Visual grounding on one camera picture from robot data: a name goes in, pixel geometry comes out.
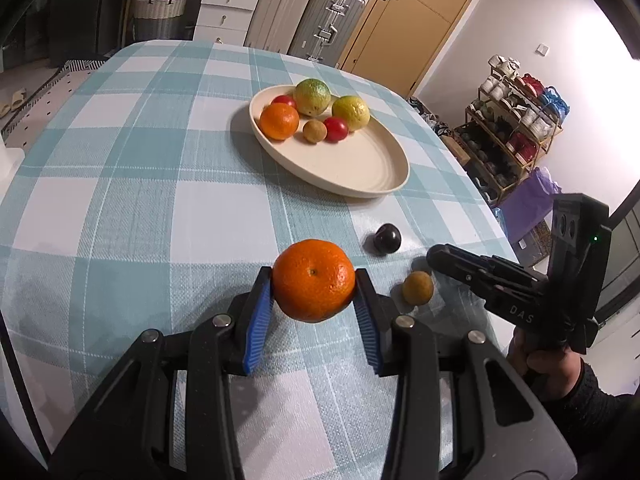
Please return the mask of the person's right hand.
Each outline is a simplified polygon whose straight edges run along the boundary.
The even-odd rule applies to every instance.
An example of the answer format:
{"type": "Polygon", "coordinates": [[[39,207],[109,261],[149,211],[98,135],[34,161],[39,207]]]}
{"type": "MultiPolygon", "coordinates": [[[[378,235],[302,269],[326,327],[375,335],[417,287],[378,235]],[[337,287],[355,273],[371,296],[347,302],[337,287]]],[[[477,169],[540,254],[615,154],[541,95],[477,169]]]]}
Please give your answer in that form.
{"type": "Polygon", "coordinates": [[[582,357],[564,347],[540,350],[534,338],[521,328],[513,331],[508,361],[541,400],[561,399],[577,385],[582,374],[582,357]]]}

